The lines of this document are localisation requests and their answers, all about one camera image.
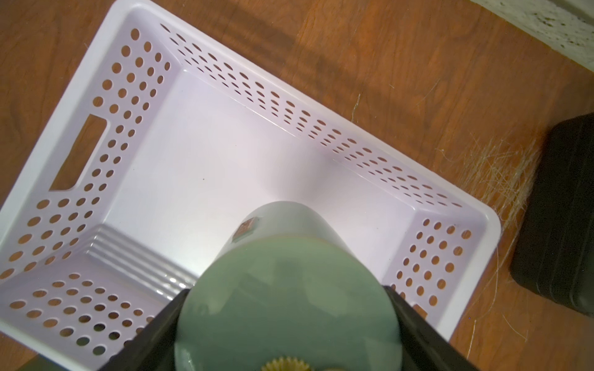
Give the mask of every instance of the gear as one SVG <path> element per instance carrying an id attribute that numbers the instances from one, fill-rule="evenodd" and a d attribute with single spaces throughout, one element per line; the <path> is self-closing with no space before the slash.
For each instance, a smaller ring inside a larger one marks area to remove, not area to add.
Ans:
<path id="1" fill-rule="evenodd" d="M 311 367 L 297 358 L 278 358 L 265 364 L 260 371 L 312 371 Z"/>

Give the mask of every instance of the green cylindrical object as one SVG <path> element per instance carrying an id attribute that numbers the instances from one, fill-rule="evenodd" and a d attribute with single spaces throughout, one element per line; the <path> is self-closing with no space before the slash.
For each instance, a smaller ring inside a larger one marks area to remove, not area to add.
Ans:
<path id="1" fill-rule="evenodd" d="M 312 209 L 265 205 L 198 279 L 179 317 L 178 371 L 256 371 L 295 357 L 314 369 L 398 371 L 400 329 L 375 277 Z"/>

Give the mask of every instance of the sticker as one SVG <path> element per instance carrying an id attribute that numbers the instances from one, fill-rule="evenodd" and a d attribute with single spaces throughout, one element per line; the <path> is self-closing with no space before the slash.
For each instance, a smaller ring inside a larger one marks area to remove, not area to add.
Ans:
<path id="1" fill-rule="evenodd" d="M 237 228 L 237 231 L 235 231 L 235 234 L 233 235 L 233 242 L 245 236 L 246 234 L 252 232 L 255 228 L 257 220 L 257 217 L 253 217 L 252 219 L 246 220 L 243 223 L 241 223 L 241 225 L 239 226 L 239 228 Z"/>

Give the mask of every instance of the circular hole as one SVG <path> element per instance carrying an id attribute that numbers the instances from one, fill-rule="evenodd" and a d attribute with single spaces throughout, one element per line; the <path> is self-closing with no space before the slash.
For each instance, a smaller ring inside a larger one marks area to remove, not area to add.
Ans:
<path id="1" fill-rule="evenodd" d="M 31 218 L 31 219 L 29 219 L 29 221 L 27 222 L 27 225 L 28 225 L 29 227 L 33 227 L 33 226 L 35 226 L 37 223 L 39 223 L 40 221 L 41 221 L 41 218 L 40 218 L 40 217 L 34 217 L 34 218 Z"/>
<path id="2" fill-rule="evenodd" d="M 39 309 L 33 309 L 27 312 L 28 318 L 37 318 L 41 315 L 42 311 Z"/>
<path id="3" fill-rule="evenodd" d="M 16 302 L 12 302 L 10 303 L 10 307 L 13 309 L 21 309 L 22 307 L 24 307 L 27 303 L 24 302 L 23 300 L 17 300 Z"/>
<path id="4" fill-rule="evenodd" d="M 48 292 L 47 292 L 47 291 L 45 291 L 45 290 L 37 290 L 37 291 L 34 291 L 34 292 L 33 292 L 33 296 L 34 296 L 34 297 L 44 297 L 44 296 L 46 296 L 47 294 L 48 294 Z"/>
<path id="5" fill-rule="evenodd" d="M 23 255 L 22 251 L 17 251 L 16 253 L 12 254 L 10 256 L 10 258 L 8 258 L 8 261 L 14 262 L 14 261 L 18 260 L 22 255 Z"/>
<path id="6" fill-rule="evenodd" d="M 44 199 L 44 200 L 39 201 L 37 203 L 37 208 L 41 210 L 43 208 L 46 208 L 48 205 L 49 205 L 49 200 L 48 199 Z"/>
<path id="7" fill-rule="evenodd" d="M 4 278 L 9 277 L 13 272 L 14 272 L 14 268 L 8 268 L 4 272 L 2 272 L 2 274 L 0 274 L 0 280 L 3 280 Z"/>
<path id="8" fill-rule="evenodd" d="M 103 84 L 101 84 L 101 86 L 103 87 L 103 89 L 105 89 L 105 90 L 109 90 L 109 89 L 111 89 L 111 88 L 112 88 L 112 86 L 113 86 L 113 83 L 112 83 L 112 81 L 111 81 L 111 80 L 105 80 L 105 81 L 103 82 Z"/>
<path id="9" fill-rule="evenodd" d="M 29 242 L 31 237 L 33 237 L 31 233 L 25 234 L 24 236 L 21 236 L 21 238 L 18 239 L 18 242 L 22 245 L 23 243 Z"/>
<path id="10" fill-rule="evenodd" d="M 74 333 L 74 330 L 70 327 L 66 327 L 60 330 L 60 336 L 62 337 L 69 337 L 70 335 L 72 335 Z"/>
<path id="11" fill-rule="evenodd" d="M 51 224 L 56 223 L 58 220 L 60 220 L 61 217 L 62 216 L 60 214 L 56 214 L 49 219 L 49 222 Z"/>
<path id="12" fill-rule="evenodd" d="M 76 339 L 76 345 L 79 345 L 80 347 L 84 347 L 90 341 L 91 341 L 91 339 L 89 339 L 87 337 L 81 337 L 81 338 Z"/>
<path id="13" fill-rule="evenodd" d="M 39 246 L 35 250 L 33 250 L 33 255 L 39 255 L 45 250 L 45 246 Z"/>
<path id="14" fill-rule="evenodd" d="M 43 321 L 43 327 L 54 327 L 55 325 L 58 324 L 58 320 L 55 318 L 50 318 L 50 319 L 46 319 L 45 321 Z"/>
<path id="15" fill-rule="evenodd" d="M 30 271 L 31 269 L 35 268 L 35 266 L 36 266 L 36 265 L 37 265 L 37 262 L 31 262 L 31 263 L 29 263 L 29 264 L 27 264 L 27 265 L 25 266 L 25 269 L 24 269 L 24 271 L 25 271 L 25 272 L 28 272 L 28 271 Z"/>

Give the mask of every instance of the basket handle hole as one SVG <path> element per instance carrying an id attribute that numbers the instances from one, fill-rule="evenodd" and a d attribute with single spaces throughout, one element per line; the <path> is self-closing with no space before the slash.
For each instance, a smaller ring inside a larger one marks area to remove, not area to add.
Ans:
<path id="1" fill-rule="evenodd" d="M 87 117 L 72 148 L 70 148 L 68 157 L 54 178 L 52 186 L 49 188 L 50 191 L 66 191 L 77 184 L 107 125 L 108 122 L 105 119 L 95 115 Z"/>

